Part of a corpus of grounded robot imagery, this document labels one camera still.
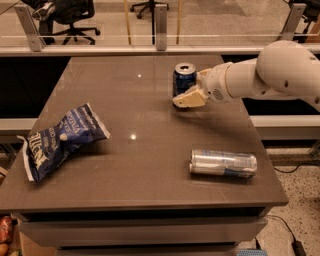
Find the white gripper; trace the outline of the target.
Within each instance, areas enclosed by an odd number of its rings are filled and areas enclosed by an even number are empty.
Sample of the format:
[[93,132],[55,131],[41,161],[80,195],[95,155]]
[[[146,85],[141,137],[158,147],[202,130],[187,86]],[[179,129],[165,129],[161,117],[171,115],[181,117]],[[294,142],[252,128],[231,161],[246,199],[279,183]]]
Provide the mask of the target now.
[[[226,84],[226,73],[230,66],[230,63],[224,63],[211,69],[198,71],[196,78],[198,85],[194,85],[184,93],[175,96],[172,99],[173,104],[178,108],[201,107],[206,104],[208,96],[215,103],[231,102],[233,98],[228,92]],[[199,86],[202,81],[208,96]]]

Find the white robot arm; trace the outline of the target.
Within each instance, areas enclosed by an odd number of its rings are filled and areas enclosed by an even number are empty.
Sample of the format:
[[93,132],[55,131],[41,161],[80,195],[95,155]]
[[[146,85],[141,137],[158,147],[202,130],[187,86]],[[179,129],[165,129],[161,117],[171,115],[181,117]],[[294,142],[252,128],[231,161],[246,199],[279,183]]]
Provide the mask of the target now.
[[179,108],[194,108],[209,100],[227,103],[238,98],[300,99],[320,111],[320,61],[296,42],[276,41],[254,59],[198,72],[196,84],[172,102]]

